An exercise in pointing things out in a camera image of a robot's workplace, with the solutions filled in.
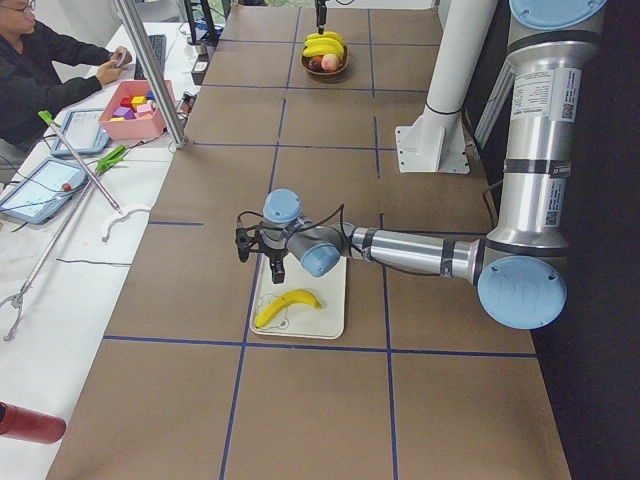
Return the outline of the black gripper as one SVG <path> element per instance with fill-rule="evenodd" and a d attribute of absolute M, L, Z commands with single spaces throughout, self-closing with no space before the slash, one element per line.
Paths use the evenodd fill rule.
<path fill-rule="evenodd" d="M 284 258 L 288 254 L 282 240 L 262 235 L 262 253 L 269 258 L 271 279 L 274 284 L 285 279 Z"/>
<path fill-rule="evenodd" d="M 315 0 L 314 5 L 316 10 L 317 33 L 323 33 L 326 26 L 327 17 L 326 0 Z"/>

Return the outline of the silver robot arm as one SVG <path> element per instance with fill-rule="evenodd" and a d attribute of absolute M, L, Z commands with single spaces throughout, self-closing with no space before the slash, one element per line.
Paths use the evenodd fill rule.
<path fill-rule="evenodd" d="M 315 277 L 343 257 L 412 275 L 473 284 L 484 310 L 515 329 L 536 329 L 562 312 L 560 231 L 582 70 L 599 46 L 601 1 L 513 1 L 506 58 L 475 132 L 485 141 L 504 105 L 511 108 L 498 220 L 474 242 L 435 238 L 304 216 L 298 195 L 271 192 L 255 243 L 274 283 L 293 255 Z"/>

